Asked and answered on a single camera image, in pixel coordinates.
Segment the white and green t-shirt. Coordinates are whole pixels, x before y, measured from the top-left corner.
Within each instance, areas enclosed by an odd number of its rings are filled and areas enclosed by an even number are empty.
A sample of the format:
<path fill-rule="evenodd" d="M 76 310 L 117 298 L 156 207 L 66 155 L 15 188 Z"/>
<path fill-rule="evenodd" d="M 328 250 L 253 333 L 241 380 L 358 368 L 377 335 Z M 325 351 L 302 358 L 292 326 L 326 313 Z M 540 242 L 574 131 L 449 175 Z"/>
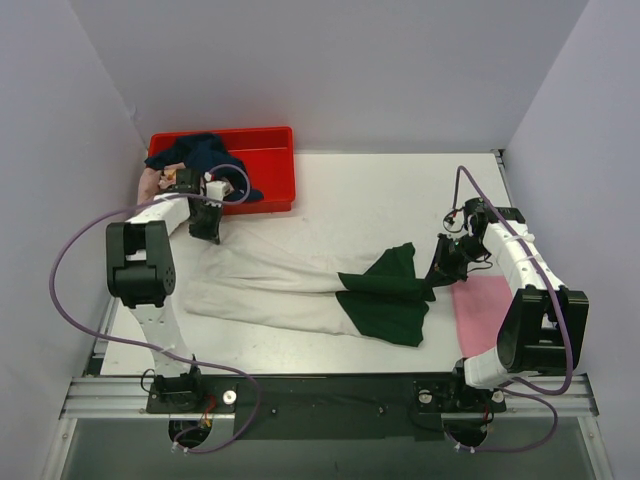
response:
<path fill-rule="evenodd" d="M 423 341 L 433 291 L 412 243 L 354 256 L 304 256 L 236 227 L 200 256 L 182 304 L 194 315 L 285 330 Z"/>

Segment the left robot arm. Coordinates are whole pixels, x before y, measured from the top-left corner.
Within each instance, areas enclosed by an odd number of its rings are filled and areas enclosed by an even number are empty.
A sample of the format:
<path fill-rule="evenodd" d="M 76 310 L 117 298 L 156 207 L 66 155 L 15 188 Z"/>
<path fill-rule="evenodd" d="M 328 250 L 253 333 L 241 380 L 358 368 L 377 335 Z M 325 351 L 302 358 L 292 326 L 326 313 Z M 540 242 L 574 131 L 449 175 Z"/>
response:
<path fill-rule="evenodd" d="M 140 208 L 130 219 L 106 228 L 107 286 L 137 320 L 144 341 L 152 344 L 152 396 L 171 400 L 184 412 L 199 409 L 206 388 L 199 368 L 177 361 L 194 360 L 182 337 L 171 296 L 177 274 L 170 235 L 187 222 L 198 238 L 217 243 L 223 213 L 221 201 L 233 191 L 211 173 L 179 170 L 175 183 Z"/>

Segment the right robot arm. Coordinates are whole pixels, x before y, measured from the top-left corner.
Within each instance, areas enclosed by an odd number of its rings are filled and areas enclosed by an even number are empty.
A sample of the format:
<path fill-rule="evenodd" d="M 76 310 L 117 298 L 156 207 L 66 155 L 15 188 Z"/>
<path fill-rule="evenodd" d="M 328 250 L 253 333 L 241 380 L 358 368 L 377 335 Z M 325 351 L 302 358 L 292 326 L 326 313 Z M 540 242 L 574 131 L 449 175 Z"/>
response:
<path fill-rule="evenodd" d="M 462 215 L 457 238 L 438 236 L 426 275 L 428 291 L 466 281 L 470 265 L 490 260 L 512 294 L 496 344 L 463 360 L 464 374 L 446 385 L 458 409 L 469 409 L 494 388 L 533 375 L 573 376 L 578 366 L 589 300 L 569 289 L 543 260 L 524 216 L 513 207 L 494 207 L 481 198 L 453 210 Z"/>

